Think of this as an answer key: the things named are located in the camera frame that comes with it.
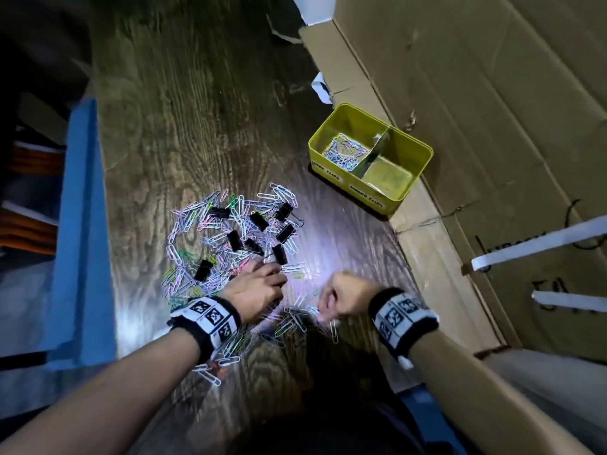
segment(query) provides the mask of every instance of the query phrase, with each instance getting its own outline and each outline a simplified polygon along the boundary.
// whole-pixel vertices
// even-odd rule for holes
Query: blue surface
[[[466,455],[466,450],[445,421],[441,408],[425,385],[404,391],[398,397],[413,414],[424,442],[448,442],[453,446],[454,453]]]
[[[59,213],[57,257],[40,350],[49,369],[115,359],[112,280],[95,100],[72,112]]]

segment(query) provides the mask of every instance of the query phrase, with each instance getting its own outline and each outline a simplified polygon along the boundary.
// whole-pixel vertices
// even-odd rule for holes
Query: wristband
[[[171,313],[172,328],[187,330],[200,347],[199,363],[206,362],[241,325],[236,308],[221,297],[200,297]]]
[[[378,293],[369,304],[369,316],[391,355],[406,357],[421,336],[438,329],[438,316],[416,295],[398,288]]]

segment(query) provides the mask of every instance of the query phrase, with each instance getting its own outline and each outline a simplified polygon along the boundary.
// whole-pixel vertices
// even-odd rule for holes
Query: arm
[[[200,298],[173,314],[163,337],[105,368],[79,390],[42,412],[0,445],[0,455],[114,455],[125,452],[183,378],[209,359],[224,325],[253,320],[282,296],[280,266],[253,262],[229,282],[216,300]],[[229,316],[205,332],[193,306],[212,305]]]
[[[386,321],[396,308],[404,321]],[[408,356],[441,409],[487,455],[590,454],[518,391],[438,331],[438,320],[402,290],[335,273],[319,299],[319,320],[368,312],[392,355]]]

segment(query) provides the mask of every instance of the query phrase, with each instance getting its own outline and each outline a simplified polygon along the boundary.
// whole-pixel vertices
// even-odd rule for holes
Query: forearm
[[[0,446],[0,455],[125,452],[199,357],[193,337],[174,329],[41,413]]]
[[[577,439],[442,332],[409,352],[444,414],[487,455],[590,454]]]

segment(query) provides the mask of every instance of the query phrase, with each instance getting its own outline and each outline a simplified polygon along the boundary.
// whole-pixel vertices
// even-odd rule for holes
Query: hand
[[[318,321],[326,322],[340,314],[364,313],[383,286],[346,271],[333,273],[322,289],[318,301]]]
[[[277,263],[250,261],[239,275],[217,294],[228,300],[240,314],[243,324],[253,321],[274,300],[282,297],[286,275]]]

